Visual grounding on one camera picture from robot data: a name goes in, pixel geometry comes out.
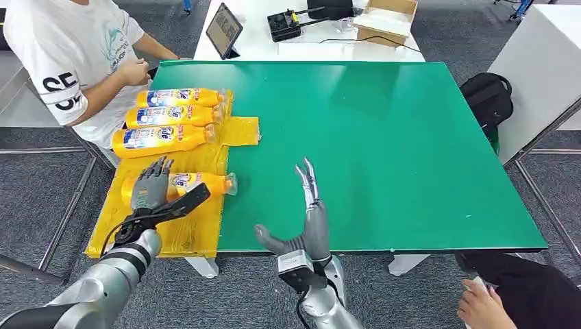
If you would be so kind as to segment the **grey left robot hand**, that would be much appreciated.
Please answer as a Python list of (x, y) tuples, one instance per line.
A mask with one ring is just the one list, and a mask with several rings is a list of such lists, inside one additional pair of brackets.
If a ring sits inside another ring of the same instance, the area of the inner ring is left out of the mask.
[(167, 203), (169, 171), (173, 160), (160, 157), (144, 169), (136, 180), (130, 206), (134, 212), (151, 212)]

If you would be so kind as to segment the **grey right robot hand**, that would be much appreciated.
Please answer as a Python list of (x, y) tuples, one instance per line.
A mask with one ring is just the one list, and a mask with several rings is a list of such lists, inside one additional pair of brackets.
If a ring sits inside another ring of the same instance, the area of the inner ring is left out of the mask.
[(331, 259), (330, 232), (325, 205), (320, 198), (314, 167), (304, 158), (304, 166), (295, 165), (295, 172), (301, 179), (305, 200), (304, 228), (300, 235), (282, 241), (272, 236), (265, 226), (254, 226), (255, 236), (264, 248), (281, 256), (295, 250), (303, 250), (315, 262)]

